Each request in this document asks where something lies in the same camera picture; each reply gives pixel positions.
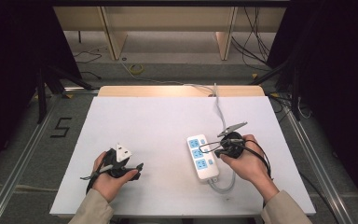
gray floor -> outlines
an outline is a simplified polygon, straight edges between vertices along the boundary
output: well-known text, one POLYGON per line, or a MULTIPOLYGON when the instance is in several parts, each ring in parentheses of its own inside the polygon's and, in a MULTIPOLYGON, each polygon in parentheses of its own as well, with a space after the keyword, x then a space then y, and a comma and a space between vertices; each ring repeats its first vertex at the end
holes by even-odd
MULTIPOLYGON (((214 83, 217 85, 246 85, 252 80, 252 74, 262 76, 265 73, 247 67, 242 61, 241 54, 234 48, 231 48, 228 60, 221 61, 212 33, 132 33, 128 36, 120 60, 115 62, 109 57, 103 34, 82 32, 82 44, 77 42, 77 32, 67 32, 66 35, 74 54, 92 50, 93 53, 102 55, 101 58, 91 63, 78 64, 82 72, 92 72, 102 77, 102 79, 97 79, 91 74, 84 73, 84 80, 93 86, 172 84, 134 79, 124 69, 122 63, 126 66, 142 64, 145 71, 137 76, 138 78, 207 85, 214 83)), ((235 34, 235 36, 242 43, 247 37, 246 34, 235 34)), ((263 40, 267 45, 270 45, 273 36, 274 34, 263 35, 265 37, 263 40)), ((255 53, 258 52, 254 40, 248 48, 255 53)), ((76 60, 86 62, 93 58, 95 58, 95 55, 82 53, 76 57, 76 60)), ((261 66, 253 60, 247 59, 246 62, 261 66)), ((273 78, 263 83, 264 91, 274 91, 275 81, 276 78, 273 78)), ((76 87, 68 81, 64 81, 63 84, 66 87, 76 87)), ((51 216, 49 208, 54 202, 57 189, 61 184, 66 166, 72 156, 95 94, 73 91, 69 96, 69 98, 52 97, 57 103, 53 107, 49 123, 35 147, 19 185, 0 217, 0 223, 68 222, 68 219, 51 216), (61 130, 55 130, 59 118, 72 118, 62 122, 62 126, 70 128, 69 132, 64 138, 51 138, 53 134, 62 133, 61 130)), ((276 110, 280 109, 280 105, 276 102, 271 101, 271 104, 276 110)), ((29 107, 26 108, 16 132, 10 137, 7 149, 0 154, 0 188, 6 183, 11 170, 27 147, 28 140, 36 128, 37 110, 37 100, 33 99, 29 107)), ((280 121, 282 132, 298 170, 319 190, 322 190, 289 117, 286 116, 284 111, 277 113, 276 116, 277 120, 280 121)), ((345 203, 351 220, 353 223, 358 223, 358 189, 352 183, 340 161, 333 156, 333 149, 325 138, 318 121, 310 117, 309 119, 302 118, 300 122, 310 137, 310 141, 326 168, 334 187, 345 203)), ((304 181, 304 184, 317 210, 316 215, 310 217, 312 222, 335 223, 320 196, 307 181, 304 181)), ((217 219, 214 223, 240 223, 239 221, 243 220, 217 219)))

person's left hand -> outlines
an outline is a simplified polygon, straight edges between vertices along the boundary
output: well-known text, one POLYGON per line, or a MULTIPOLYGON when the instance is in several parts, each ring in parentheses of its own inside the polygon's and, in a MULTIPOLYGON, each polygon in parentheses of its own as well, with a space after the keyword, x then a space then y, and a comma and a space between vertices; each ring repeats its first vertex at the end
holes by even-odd
MULTIPOLYGON (((98 165, 103 160, 103 156, 106 152, 103 152, 94 162, 94 168, 92 172, 95 172, 98 168, 98 165)), ((107 173, 100 174, 98 178, 95 180, 94 185, 92 186, 93 189, 98 190, 101 195, 110 203, 115 198, 118 192, 120 191, 121 187, 130 181, 136 174, 138 173, 137 170, 131 170, 123 175, 121 178, 114 178, 107 173)))

white tabletop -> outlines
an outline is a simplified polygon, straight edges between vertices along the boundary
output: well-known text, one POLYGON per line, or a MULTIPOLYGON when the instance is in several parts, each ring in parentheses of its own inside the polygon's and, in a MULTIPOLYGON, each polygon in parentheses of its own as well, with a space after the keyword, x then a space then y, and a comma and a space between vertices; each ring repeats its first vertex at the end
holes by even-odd
MULTIPOLYGON (((186 139, 205 134, 218 141, 222 120, 215 98, 208 97, 95 97, 62 180, 52 215, 71 217, 85 197, 94 160, 120 143, 132 152, 127 167, 143 162, 139 180, 128 182, 112 202, 117 217, 254 217, 262 197, 247 181, 236 178, 227 194, 199 182, 186 139)), ((237 130, 252 133, 266 151, 272 177, 307 215, 315 214, 284 140, 268 97, 220 97, 227 126, 247 121, 237 130)), ((232 170, 216 159, 217 185, 226 187, 232 170)))

beige sleeve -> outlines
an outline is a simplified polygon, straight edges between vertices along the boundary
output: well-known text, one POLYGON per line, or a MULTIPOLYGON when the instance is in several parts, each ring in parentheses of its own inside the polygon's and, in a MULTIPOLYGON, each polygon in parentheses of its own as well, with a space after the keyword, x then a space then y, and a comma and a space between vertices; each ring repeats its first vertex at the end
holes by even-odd
POLYGON ((106 224, 112 216, 113 208, 106 199, 97 190, 90 189, 69 223, 106 224))
POLYGON ((266 224, 311 223, 295 200, 284 190, 268 201, 261 217, 266 224))

white power strip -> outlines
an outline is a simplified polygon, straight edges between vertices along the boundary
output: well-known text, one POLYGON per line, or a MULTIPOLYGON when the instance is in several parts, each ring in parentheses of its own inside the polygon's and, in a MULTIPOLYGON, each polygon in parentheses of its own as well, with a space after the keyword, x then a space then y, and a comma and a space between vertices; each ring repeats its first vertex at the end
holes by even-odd
POLYGON ((219 169, 214 161, 213 152, 209 146, 202 147, 203 152, 200 151, 200 146, 206 145, 205 135, 199 134, 187 138, 187 145, 190 150, 191 159, 193 159, 194 167, 200 180, 215 179, 219 175, 219 169))

